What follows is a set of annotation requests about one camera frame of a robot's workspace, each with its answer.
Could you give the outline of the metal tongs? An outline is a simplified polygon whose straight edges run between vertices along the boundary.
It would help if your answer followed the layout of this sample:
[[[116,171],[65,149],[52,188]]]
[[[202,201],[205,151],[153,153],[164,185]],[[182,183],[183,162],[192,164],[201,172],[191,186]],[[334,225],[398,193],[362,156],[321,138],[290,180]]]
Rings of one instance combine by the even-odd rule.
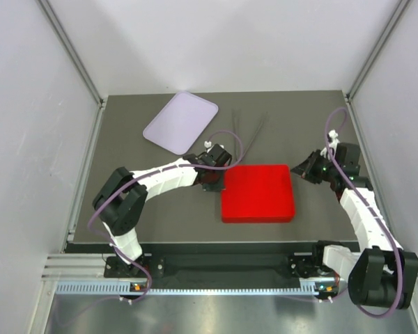
[[[240,109],[231,109],[231,129],[232,132],[242,141],[243,147],[242,154],[240,154],[239,143],[236,139],[233,139],[233,159],[235,161],[246,157],[267,119],[267,112],[263,112],[259,116],[250,118]]]

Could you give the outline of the red box lid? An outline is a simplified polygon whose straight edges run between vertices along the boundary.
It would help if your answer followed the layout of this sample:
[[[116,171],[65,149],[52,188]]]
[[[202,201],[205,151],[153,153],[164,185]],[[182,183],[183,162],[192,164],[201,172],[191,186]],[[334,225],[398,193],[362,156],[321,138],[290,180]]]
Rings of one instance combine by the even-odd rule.
[[[223,223],[289,223],[295,217],[290,168],[241,165],[225,172],[220,195]]]

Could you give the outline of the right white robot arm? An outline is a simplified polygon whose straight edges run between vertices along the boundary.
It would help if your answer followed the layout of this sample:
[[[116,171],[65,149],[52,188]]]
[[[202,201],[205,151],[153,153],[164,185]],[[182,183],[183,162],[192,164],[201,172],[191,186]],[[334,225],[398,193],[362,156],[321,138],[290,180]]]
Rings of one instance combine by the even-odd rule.
[[[357,144],[339,143],[334,161],[328,153],[315,150],[291,169],[312,184],[330,184],[359,244],[359,252],[354,253],[340,242],[319,241],[313,248],[311,267],[319,275],[335,271],[345,279],[355,305],[407,309],[415,289],[418,257],[403,250],[388,230],[369,178],[359,173],[360,156]]]

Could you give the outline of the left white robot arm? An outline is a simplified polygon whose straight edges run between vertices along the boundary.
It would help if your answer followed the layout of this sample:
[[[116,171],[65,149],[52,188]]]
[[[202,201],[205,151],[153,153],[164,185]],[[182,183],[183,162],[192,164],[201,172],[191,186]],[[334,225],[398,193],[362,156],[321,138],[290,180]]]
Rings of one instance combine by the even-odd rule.
[[[120,257],[120,268],[129,276],[144,267],[142,248],[135,227],[150,199],[175,189],[201,185],[205,191],[220,192],[232,155],[219,144],[201,154],[186,154],[170,164],[150,170],[113,171],[93,199],[94,210],[109,233],[111,245]]]

